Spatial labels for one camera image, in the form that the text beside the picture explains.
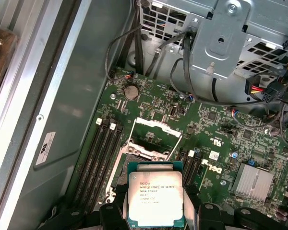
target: black cable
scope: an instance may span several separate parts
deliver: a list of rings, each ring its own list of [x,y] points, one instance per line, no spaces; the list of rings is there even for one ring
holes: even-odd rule
[[[185,35],[185,33],[182,33],[182,34],[180,34],[180,35],[178,35],[176,37],[173,37],[173,38],[165,41],[164,43],[162,43],[158,48],[162,50],[166,45],[174,43],[174,42],[177,42],[177,41],[183,39],[184,35]],[[148,69],[147,69],[147,71],[145,73],[145,76],[149,77],[149,75],[152,73],[152,71],[153,71],[153,69],[154,69],[154,67],[155,67],[155,65],[156,65],[156,63],[158,61],[159,56],[160,56],[159,53],[155,53],[155,55],[153,57],[153,60],[152,60],[150,66],[148,67]]]
[[[173,73],[175,72],[176,67],[177,67],[177,64],[178,64],[178,62],[180,62],[180,61],[183,61],[183,59],[182,59],[182,58],[178,58],[178,59],[175,61],[174,65],[173,65],[173,67],[172,67],[171,73],[169,74],[169,81],[170,81],[172,87],[173,87],[179,94],[182,94],[184,97],[189,97],[189,95],[187,95],[187,94],[185,94],[184,92],[182,92],[182,91],[180,91],[179,89],[177,89],[177,87],[175,86],[174,81],[173,81]]]
[[[283,140],[288,145],[288,140],[286,140],[284,131],[283,131],[283,123],[284,123],[284,111],[285,111],[286,104],[284,103],[282,105],[282,108],[280,110],[280,118],[279,118],[279,129],[280,129],[280,136]]]
[[[110,51],[111,51],[111,48],[113,46],[113,44],[120,40],[121,38],[123,38],[124,36],[127,36],[135,31],[137,31],[138,29],[140,29],[142,27],[142,25],[139,25],[129,31],[127,31],[126,33],[124,33],[123,35],[115,38],[112,42],[110,42],[109,46],[108,46],[108,49],[107,49],[107,52],[106,52],[106,59],[105,59],[105,72],[106,72],[106,77],[108,78],[108,80],[110,80],[111,82],[117,82],[117,81],[120,81],[122,79],[125,79],[125,77],[121,77],[121,78],[117,78],[117,79],[112,79],[109,75],[109,72],[108,72],[108,61],[109,61],[109,54],[110,54]]]
[[[135,23],[140,24],[140,9],[136,6],[135,11]],[[144,74],[144,58],[143,58],[143,47],[141,40],[141,30],[134,32],[134,47],[135,47],[135,71],[138,74]]]
[[[183,51],[183,69],[184,69],[184,76],[187,84],[190,86],[191,93],[193,94],[193,97],[197,102],[203,103],[203,104],[209,104],[209,105],[216,105],[216,106],[233,106],[233,107],[244,107],[244,106],[250,106],[250,105],[258,105],[258,104],[265,104],[266,102],[242,102],[242,103],[225,103],[225,102],[214,102],[210,101],[208,99],[199,97],[193,88],[192,80],[190,77],[190,53],[191,53],[191,39],[189,36],[186,36],[184,38],[184,51]],[[270,103],[279,103],[280,100],[275,100]]]
[[[280,112],[278,112],[271,121],[269,121],[268,123],[265,123],[265,124],[263,124],[263,125],[260,125],[260,126],[248,126],[248,125],[246,125],[246,124],[243,124],[243,123],[241,123],[241,122],[236,118],[235,115],[233,116],[233,118],[234,118],[234,120],[235,120],[239,125],[241,125],[242,127],[245,127],[245,128],[263,128],[263,127],[266,127],[266,126],[268,126],[268,125],[273,124],[273,123],[279,118],[279,116],[280,116]]]
[[[213,96],[213,99],[218,102],[218,98],[216,96],[216,78],[213,78],[212,79],[212,84],[211,84],[211,91],[212,91],[212,96]]]

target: metal bracket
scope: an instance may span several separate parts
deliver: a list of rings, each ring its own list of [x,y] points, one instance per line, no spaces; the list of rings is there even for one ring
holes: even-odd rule
[[[211,20],[202,21],[192,51],[192,68],[227,78],[236,68],[247,34],[242,31],[250,11],[242,0],[219,0]]]
[[[159,128],[162,129],[163,132],[166,132],[166,133],[168,133],[170,135],[173,135],[173,136],[178,138],[178,141],[177,141],[176,145],[174,146],[174,148],[172,149],[171,153],[168,155],[168,157],[166,159],[168,161],[170,159],[171,155],[173,154],[173,152],[175,151],[175,148],[178,146],[178,144],[179,144],[179,142],[180,142],[180,140],[182,138],[182,133],[171,129],[167,124],[164,124],[162,122],[159,122],[159,121],[147,121],[147,120],[145,120],[143,118],[137,117],[134,120],[132,129],[131,129],[131,132],[130,132],[129,139],[127,141],[127,147],[129,146],[129,142],[130,142],[130,139],[132,137],[133,129],[134,129],[134,126],[135,126],[136,123],[142,124],[142,125],[146,125],[146,126],[149,126],[149,127],[159,127]]]
[[[140,145],[133,143],[132,142],[132,133],[134,130],[134,126],[137,123],[142,124],[142,125],[146,125],[149,127],[159,127],[164,132],[166,132],[170,135],[176,136],[178,138],[178,141],[175,144],[174,148],[172,149],[171,153],[168,152],[168,155],[166,155],[165,153],[160,153],[157,151],[148,151],[143,146],[140,146]],[[173,152],[175,151],[176,147],[178,146],[181,138],[182,138],[182,133],[171,129],[167,124],[164,124],[164,123],[159,122],[159,121],[148,121],[148,120],[142,119],[140,117],[137,117],[134,120],[132,129],[130,132],[130,136],[129,136],[128,140],[126,141],[126,143],[121,147],[119,154],[116,158],[116,161],[114,163],[112,173],[109,177],[109,180],[108,180],[108,183],[106,186],[105,201],[107,203],[111,203],[111,202],[113,202],[113,200],[116,196],[116,193],[114,192],[114,188],[111,187],[111,184],[112,184],[115,172],[117,170],[117,167],[119,165],[120,159],[121,159],[123,154],[132,154],[135,156],[140,156],[140,157],[146,158],[150,161],[168,161],[170,159],[171,155],[173,154]]]

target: wire bundle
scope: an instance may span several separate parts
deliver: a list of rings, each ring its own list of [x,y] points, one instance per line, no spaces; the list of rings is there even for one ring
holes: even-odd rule
[[[258,92],[263,92],[264,89],[263,88],[260,88],[260,87],[257,87],[257,86],[252,86],[252,90],[251,90],[251,93],[258,93]]]

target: intel xeon processor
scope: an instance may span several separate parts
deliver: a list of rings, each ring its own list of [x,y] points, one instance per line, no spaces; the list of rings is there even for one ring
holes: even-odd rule
[[[137,227],[174,226],[183,218],[181,172],[132,172],[128,180],[129,219]]]

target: chipset heatsink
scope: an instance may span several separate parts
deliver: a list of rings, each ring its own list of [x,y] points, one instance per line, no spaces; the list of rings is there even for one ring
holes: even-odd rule
[[[272,184],[273,174],[241,164],[232,191],[254,200],[265,201]]]

